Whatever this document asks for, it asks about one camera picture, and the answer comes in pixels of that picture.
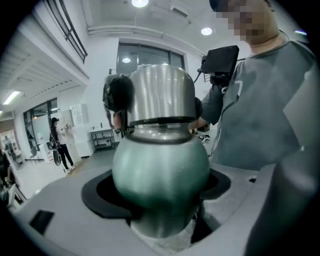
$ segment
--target floor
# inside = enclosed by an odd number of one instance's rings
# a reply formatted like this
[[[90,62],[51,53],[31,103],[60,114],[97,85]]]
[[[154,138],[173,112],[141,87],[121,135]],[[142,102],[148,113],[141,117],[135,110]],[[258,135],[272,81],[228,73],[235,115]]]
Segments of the floor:
[[[54,163],[45,163],[44,161],[26,161],[23,168],[17,170],[15,176],[20,186],[21,192],[25,198],[30,199],[37,191],[46,185],[68,176],[76,175],[83,171],[92,170],[104,166],[106,163],[112,163],[115,149],[97,150],[89,158],[84,158],[75,164],[76,168],[70,174],[65,174],[64,167],[61,164],[56,166]]]
[[[114,159],[115,152],[115,148],[97,149],[94,154],[85,161],[82,170],[88,171],[106,165],[109,166]]]
[[[66,176],[62,165],[45,161],[26,161],[15,177],[25,198],[30,199],[34,193],[46,185]]]

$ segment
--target gray floor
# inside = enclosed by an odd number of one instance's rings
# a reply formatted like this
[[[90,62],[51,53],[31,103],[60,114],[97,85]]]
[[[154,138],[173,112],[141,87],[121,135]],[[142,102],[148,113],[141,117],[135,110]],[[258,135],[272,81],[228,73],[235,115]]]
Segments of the gray floor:
[[[88,171],[103,166],[110,166],[114,159],[116,149],[115,148],[106,148],[96,150],[92,156],[90,156],[83,165],[83,171]]]

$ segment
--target stainless steel kettle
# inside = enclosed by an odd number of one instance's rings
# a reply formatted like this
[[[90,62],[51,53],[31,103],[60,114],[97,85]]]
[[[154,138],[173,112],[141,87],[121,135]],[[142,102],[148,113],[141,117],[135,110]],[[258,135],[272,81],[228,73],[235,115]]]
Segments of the stainless steel kettle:
[[[116,149],[113,181],[143,209],[131,225],[146,236],[166,238],[188,225],[210,172],[205,148],[188,130],[196,119],[194,83],[169,65],[144,67],[130,81],[127,119],[134,132]]]

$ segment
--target man's hand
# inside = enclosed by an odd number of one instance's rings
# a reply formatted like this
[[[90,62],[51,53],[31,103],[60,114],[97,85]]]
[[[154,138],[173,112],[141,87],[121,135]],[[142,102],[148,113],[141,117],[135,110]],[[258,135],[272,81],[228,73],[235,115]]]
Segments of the man's hand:
[[[189,130],[195,130],[195,129],[200,128],[202,126],[205,126],[207,124],[209,124],[209,122],[207,122],[203,118],[199,117],[198,120],[189,124]]]

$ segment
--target gray machine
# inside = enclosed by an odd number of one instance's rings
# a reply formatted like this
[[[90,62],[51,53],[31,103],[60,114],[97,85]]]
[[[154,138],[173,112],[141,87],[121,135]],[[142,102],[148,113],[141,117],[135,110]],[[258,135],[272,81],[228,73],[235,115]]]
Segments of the gray machine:
[[[313,199],[319,188],[319,151],[308,146],[319,141],[306,141],[309,134],[299,132],[305,145],[299,152],[260,171],[209,165],[204,148],[185,125],[196,118],[188,74],[155,65],[126,83],[134,97],[118,110],[127,110],[135,131],[120,143],[113,165],[49,184],[15,215],[22,230],[48,255],[157,255],[130,225],[151,238],[168,239],[195,213],[210,234],[177,255],[256,255]],[[310,96],[306,91],[316,85],[318,80],[308,77],[296,100]],[[312,110],[319,106],[315,90],[309,89],[312,96],[305,101],[306,108],[314,104]],[[105,104],[110,103],[110,91],[107,86]],[[292,111],[286,110],[288,119]],[[294,123],[295,131],[303,130],[301,123]],[[186,164],[191,159],[197,167]]]

